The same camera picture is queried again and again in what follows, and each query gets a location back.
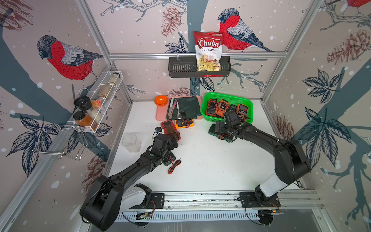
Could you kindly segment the green-edged black multimeter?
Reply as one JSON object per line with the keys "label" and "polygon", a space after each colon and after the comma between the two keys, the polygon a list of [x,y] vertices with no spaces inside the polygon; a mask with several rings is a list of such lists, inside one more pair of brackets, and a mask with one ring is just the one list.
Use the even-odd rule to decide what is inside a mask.
{"label": "green-edged black multimeter", "polygon": [[165,166],[169,166],[173,164],[173,162],[176,161],[176,156],[171,152],[168,151],[163,157],[162,157],[162,163]]}

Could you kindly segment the red taped multimeter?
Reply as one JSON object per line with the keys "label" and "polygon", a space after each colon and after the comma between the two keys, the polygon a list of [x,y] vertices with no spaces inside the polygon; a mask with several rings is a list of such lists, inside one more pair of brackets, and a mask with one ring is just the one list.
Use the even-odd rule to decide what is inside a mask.
{"label": "red taped multimeter", "polygon": [[176,129],[172,120],[162,122],[161,127],[163,128],[164,133],[170,136],[171,139],[175,139],[177,142],[181,139],[180,132]]}

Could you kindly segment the black multimeter red leads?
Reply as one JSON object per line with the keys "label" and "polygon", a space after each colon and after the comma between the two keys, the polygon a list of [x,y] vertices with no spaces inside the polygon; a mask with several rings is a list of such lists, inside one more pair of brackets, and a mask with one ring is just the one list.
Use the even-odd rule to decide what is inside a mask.
{"label": "black multimeter red leads", "polygon": [[230,105],[230,107],[229,107],[229,109],[228,109],[228,111],[233,111],[233,112],[237,112],[237,106],[236,105],[233,105],[233,104],[231,104]]}

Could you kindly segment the orange clamp multimeter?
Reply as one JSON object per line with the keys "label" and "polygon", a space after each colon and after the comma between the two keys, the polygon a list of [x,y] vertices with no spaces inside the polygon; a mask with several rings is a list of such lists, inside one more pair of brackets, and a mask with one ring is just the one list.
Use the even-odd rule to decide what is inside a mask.
{"label": "orange clamp multimeter", "polygon": [[217,103],[217,107],[216,107],[216,110],[215,110],[215,113],[218,117],[223,117],[224,113],[229,109],[229,102],[224,100],[224,99],[221,99],[218,103]]}

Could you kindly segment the red clamp multimeter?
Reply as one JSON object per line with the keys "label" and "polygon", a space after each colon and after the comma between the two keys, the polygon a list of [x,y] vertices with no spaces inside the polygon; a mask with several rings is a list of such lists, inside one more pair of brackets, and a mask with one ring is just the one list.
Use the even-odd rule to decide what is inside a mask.
{"label": "red clamp multimeter", "polygon": [[207,104],[207,109],[205,114],[207,116],[216,117],[216,108],[217,108],[218,100],[217,99],[210,99]]}

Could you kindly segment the yellow multimeter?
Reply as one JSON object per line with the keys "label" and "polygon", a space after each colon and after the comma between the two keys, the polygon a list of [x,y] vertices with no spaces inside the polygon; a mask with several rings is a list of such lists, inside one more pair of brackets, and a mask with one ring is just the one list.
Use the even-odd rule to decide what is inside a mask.
{"label": "yellow multimeter", "polygon": [[182,128],[191,128],[194,126],[194,120],[193,119],[178,119],[175,121],[175,127],[177,129]]}

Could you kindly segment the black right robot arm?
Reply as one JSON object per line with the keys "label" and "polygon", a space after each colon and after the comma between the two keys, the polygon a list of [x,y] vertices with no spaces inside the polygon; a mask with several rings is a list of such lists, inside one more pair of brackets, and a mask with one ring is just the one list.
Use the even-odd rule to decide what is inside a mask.
{"label": "black right robot arm", "polygon": [[224,121],[215,124],[215,131],[220,133],[221,139],[239,138],[252,142],[274,157],[273,174],[255,188],[256,202],[268,202],[279,191],[312,170],[302,145],[297,140],[277,138],[250,123],[241,122],[233,111],[224,113]]}

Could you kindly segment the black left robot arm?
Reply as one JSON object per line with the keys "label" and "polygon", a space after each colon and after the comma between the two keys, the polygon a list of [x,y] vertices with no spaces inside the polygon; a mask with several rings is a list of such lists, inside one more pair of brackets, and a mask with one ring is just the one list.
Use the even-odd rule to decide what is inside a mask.
{"label": "black left robot arm", "polygon": [[131,166],[110,177],[97,178],[80,208],[82,221],[104,232],[120,213],[133,206],[148,207],[152,190],[135,182],[155,170],[177,147],[174,136],[160,133]]}

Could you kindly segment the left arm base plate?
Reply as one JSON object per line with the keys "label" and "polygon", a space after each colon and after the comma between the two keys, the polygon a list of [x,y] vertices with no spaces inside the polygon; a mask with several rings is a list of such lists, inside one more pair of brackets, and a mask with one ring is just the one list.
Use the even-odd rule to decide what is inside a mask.
{"label": "left arm base plate", "polygon": [[164,200],[164,193],[152,193],[149,200],[145,199],[144,203],[133,206],[129,209],[163,209]]}

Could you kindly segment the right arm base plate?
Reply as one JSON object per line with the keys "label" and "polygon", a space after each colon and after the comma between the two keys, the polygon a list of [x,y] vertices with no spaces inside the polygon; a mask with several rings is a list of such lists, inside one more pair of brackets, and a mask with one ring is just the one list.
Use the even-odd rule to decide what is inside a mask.
{"label": "right arm base plate", "polygon": [[275,194],[266,197],[264,194],[259,195],[253,191],[240,192],[237,201],[241,202],[243,208],[280,208],[281,203]]}

